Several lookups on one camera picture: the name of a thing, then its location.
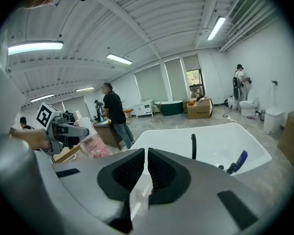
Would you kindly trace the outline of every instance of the air vent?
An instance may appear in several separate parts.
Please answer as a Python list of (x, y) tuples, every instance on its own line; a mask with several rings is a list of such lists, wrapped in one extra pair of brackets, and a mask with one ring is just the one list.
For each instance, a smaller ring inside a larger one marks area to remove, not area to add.
[(240, 9), (235, 13), (231, 20), (231, 23), (236, 25), (236, 23), (244, 16), (246, 11), (256, 2), (256, 0), (245, 0)]

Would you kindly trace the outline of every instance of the cardboard box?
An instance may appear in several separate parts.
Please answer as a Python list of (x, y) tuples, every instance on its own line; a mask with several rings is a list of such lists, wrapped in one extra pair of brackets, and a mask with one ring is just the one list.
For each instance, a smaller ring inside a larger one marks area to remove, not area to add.
[(288, 115), (288, 120), (278, 148), (284, 153), (291, 164), (294, 165), (294, 111)]
[(192, 100), (195, 100), (196, 101), (196, 97), (195, 98), (191, 98), (191, 99), (186, 99), (186, 100), (183, 100), (183, 112), (184, 113), (187, 113), (187, 104), (192, 101)]
[(200, 99), (195, 105), (187, 105), (188, 119), (210, 118), (210, 98)]

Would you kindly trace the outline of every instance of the person in white shirt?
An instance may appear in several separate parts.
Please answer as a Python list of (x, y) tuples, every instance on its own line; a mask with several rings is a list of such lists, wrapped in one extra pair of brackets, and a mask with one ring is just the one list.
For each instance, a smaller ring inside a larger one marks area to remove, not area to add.
[(241, 83), (241, 101), (247, 100), (247, 94), (249, 91), (249, 81), (246, 79), (243, 70), (244, 68), (242, 67), (242, 65), (238, 64), (235, 71), (235, 76)]

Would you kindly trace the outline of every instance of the white toilet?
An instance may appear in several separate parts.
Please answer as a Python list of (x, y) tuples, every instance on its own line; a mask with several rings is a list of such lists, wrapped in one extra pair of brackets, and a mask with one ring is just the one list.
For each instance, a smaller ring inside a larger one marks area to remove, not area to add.
[(256, 114), (256, 107), (258, 106), (258, 97), (255, 96), (253, 90), (250, 90), (247, 96), (247, 101), (240, 102), (242, 116), (254, 116)]

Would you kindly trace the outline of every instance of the jeans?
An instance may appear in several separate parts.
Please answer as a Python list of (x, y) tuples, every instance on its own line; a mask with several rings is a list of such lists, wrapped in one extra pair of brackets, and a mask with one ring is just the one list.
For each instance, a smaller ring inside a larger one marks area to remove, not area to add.
[(134, 142), (134, 138), (133, 138), (133, 134), (132, 134), (131, 130), (127, 126), (127, 123), (122, 123), (122, 124), (114, 123), (113, 126), (114, 126), (115, 130), (117, 131), (117, 133), (123, 139), (123, 141), (126, 145), (126, 148), (127, 149), (131, 148), (132, 142)]

